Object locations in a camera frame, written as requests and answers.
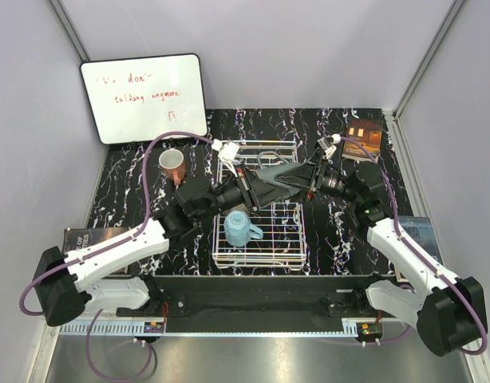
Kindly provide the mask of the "pink mug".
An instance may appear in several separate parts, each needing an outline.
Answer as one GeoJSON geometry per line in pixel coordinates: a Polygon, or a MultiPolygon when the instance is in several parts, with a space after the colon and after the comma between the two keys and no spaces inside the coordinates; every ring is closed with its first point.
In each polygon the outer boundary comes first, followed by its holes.
{"type": "Polygon", "coordinates": [[[186,163],[184,154],[171,148],[163,151],[159,157],[159,165],[176,186],[180,186],[186,176],[186,163]]]}

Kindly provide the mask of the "grey blue faceted mug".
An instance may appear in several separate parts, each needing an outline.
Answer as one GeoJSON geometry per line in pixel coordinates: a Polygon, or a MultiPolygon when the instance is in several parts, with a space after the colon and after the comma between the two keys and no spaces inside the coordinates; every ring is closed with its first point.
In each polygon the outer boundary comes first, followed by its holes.
{"type": "Polygon", "coordinates": [[[254,189],[264,203],[288,199],[303,199],[306,189],[293,181],[293,172],[302,166],[298,161],[288,160],[275,151],[261,151],[256,156],[254,189]]]}

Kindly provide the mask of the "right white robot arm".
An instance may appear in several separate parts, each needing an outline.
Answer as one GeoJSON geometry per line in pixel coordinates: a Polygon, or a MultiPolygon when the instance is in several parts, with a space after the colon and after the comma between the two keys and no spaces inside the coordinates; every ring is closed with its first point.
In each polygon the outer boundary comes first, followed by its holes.
{"type": "Polygon", "coordinates": [[[356,292],[351,299],[357,314],[366,317],[381,310],[401,319],[437,356],[454,350],[473,356],[485,352],[483,287],[475,278],[460,278],[437,262],[401,227],[393,189],[377,163],[361,162],[341,177],[318,155],[315,161],[280,172],[275,180],[348,201],[356,228],[409,280],[412,290],[378,280],[356,292]]]}

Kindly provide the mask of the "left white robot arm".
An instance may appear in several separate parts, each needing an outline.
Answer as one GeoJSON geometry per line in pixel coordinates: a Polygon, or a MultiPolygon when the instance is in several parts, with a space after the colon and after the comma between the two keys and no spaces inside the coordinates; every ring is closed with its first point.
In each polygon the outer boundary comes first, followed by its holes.
{"type": "Polygon", "coordinates": [[[40,303],[40,316],[49,326],[61,326],[90,309],[125,308],[146,316],[156,314],[162,297],[150,282],[141,277],[118,282],[109,276],[138,260],[174,249],[220,213],[240,207],[259,210],[300,195],[300,187],[282,180],[299,165],[292,161],[265,168],[240,166],[217,184],[191,178],[175,190],[166,208],[137,227],[91,247],[67,253],[58,247],[43,251],[30,287],[40,303]]]}

